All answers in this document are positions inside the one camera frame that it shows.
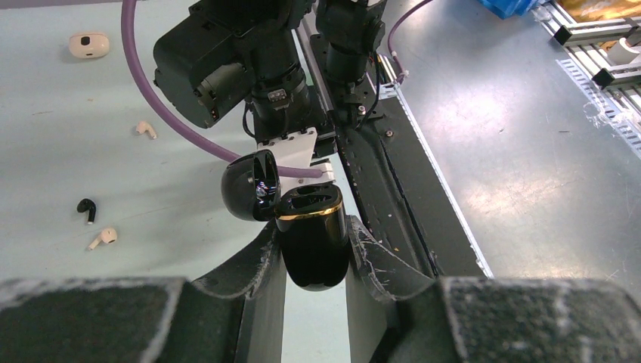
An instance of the blue object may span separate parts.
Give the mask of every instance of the blue object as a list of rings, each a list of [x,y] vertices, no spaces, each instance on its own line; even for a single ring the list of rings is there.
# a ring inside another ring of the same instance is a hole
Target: blue object
[[[501,19],[514,14],[523,15],[538,5],[540,0],[479,0],[483,6],[495,13]]]

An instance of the black cable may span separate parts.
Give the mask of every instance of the black cable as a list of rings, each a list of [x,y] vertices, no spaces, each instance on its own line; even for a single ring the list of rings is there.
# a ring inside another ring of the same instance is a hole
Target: black cable
[[[247,136],[250,138],[256,139],[256,135],[254,135],[250,130],[249,126],[247,125],[247,113],[251,109],[249,103],[245,103],[245,112],[243,112],[243,130],[245,130],[245,133]]]
[[[374,57],[374,67],[376,68],[376,98],[374,99],[374,103],[372,104],[372,107],[369,110],[367,110],[367,113],[365,113],[365,116],[363,116],[363,119],[356,125],[356,129],[357,130],[360,129],[361,126],[370,119],[370,116],[372,116],[372,113],[374,112],[374,109],[379,104],[380,86],[381,86],[381,71],[380,71],[378,53],[374,52],[373,53],[373,57]]]

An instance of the orange plastic bag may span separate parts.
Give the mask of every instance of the orange plastic bag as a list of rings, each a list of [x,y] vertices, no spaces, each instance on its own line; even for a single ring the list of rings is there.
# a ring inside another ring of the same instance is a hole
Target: orange plastic bag
[[[578,22],[641,16],[641,0],[557,0]]]

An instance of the gold trim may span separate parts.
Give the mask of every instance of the gold trim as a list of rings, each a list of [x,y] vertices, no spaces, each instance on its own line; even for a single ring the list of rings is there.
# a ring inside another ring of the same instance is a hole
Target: gold trim
[[[314,217],[328,216],[334,212],[341,210],[341,208],[342,208],[342,200],[341,200],[341,203],[339,203],[339,205],[333,206],[331,208],[327,208],[325,210],[319,210],[317,212],[312,212],[308,214],[297,214],[295,216],[278,216],[277,219],[279,221],[298,221],[300,219],[310,219]]]

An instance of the white earbud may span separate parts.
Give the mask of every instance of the white earbud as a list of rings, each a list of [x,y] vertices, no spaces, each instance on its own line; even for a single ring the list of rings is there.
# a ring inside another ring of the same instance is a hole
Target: white earbud
[[[136,126],[136,132],[140,135],[147,132],[149,133],[149,136],[151,136],[151,138],[154,140],[158,138],[158,134],[156,134],[156,130],[154,130],[153,127],[151,127],[151,125],[147,121],[140,121],[138,123],[138,126]]]
[[[90,251],[94,250],[100,242],[104,242],[105,244],[112,244],[113,242],[116,242],[118,239],[118,234],[116,233],[116,230],[113,228],[105,228],[99,235],[96,237],[96,239],[91,242],[89,245],[88,249]]]

